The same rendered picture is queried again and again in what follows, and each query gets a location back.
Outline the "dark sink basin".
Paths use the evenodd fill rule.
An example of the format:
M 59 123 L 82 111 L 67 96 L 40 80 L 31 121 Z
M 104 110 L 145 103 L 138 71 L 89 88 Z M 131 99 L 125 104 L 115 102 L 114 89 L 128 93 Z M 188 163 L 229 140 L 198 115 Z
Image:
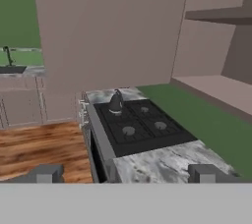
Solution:
M 22 74 L 27 66 L 0 66 L 0 74 Z

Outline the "taupe drawer stack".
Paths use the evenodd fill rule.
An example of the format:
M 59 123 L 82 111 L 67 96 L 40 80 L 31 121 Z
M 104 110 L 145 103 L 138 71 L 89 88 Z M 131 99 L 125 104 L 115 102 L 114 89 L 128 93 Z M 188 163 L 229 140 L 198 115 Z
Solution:
M 89 116 L 87 111 L 87 106 L 89 105 L 89 100 L 87 95 L 83 92 L 81 98 L 78 100 L 80 105 L 79 117 L 80 117 L 80 129 L 84 131 L 89 125 Z

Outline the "black gas stove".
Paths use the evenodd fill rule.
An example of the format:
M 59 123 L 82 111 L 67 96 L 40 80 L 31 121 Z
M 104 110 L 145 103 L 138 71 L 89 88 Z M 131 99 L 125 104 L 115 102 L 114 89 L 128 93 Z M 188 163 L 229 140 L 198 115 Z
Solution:
M 109 105 L 87 107 L 92 175 L 98 183 L 110 182 L 113 158 L 146 154 L 196 139 L 149 99 L 125 101 L 118 113 L 110 112 Z

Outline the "tall taupe cabinet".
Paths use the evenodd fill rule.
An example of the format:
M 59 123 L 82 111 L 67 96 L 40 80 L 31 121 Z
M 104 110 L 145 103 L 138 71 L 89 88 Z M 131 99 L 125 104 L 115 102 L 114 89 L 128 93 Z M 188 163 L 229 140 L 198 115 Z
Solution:
M 185 0 L 35 0 L 46 87 L 56 94 L 171 78 Z

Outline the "taupe open wall shelf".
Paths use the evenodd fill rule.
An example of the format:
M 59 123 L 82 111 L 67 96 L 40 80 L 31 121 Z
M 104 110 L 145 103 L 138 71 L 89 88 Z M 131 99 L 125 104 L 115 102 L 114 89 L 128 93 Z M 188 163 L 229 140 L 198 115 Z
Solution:
M 252 124 L 252 0 L 186 0 L 171 82 Z

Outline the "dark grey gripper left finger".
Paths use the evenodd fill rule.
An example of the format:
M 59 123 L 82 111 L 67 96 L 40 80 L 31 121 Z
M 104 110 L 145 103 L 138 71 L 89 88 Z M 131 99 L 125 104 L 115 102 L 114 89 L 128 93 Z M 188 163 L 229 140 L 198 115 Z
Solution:
M 8 183 L 63 183 L 63 173 L 62 164 L 40 164 L 28 174 L 9 179 Z

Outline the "dark grey kettle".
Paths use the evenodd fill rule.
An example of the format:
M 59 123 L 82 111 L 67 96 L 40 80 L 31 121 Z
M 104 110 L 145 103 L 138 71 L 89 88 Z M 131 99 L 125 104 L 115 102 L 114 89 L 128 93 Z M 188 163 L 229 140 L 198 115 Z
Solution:
M 112 95 L 108 109 L 113 114 L 121 114 L 123 109 L 123 96 L 119 89 L 116 89 Z

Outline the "taupe base cabinet run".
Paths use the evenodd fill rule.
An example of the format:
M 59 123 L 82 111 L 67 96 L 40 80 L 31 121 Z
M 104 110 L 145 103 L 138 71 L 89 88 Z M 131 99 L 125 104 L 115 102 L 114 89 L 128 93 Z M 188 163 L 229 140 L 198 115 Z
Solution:
M 0 77 L 0 128 L 41 124 L 36 77 Z

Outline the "dark green tap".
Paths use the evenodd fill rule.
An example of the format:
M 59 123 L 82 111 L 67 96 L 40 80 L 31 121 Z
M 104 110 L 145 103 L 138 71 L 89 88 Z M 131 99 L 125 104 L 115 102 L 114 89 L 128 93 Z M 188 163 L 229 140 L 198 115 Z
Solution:
M 11 53 L 10 53 L 10 49 L 8 46 L 3 46 L 3 51 L 7 54 L 7 58 L 8 58 L 8 63 L 9 63 L 9 67 L 14 67 L 14 60 L 11 58 Z

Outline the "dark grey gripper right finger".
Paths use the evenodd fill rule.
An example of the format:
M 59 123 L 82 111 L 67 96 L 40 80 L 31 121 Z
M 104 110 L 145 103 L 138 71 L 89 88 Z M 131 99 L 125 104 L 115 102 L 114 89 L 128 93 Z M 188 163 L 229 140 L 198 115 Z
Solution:
M 190 164 L 188 166 L 189 183 L 244 183 L 240 177 L 225 174 L 212 164 Z

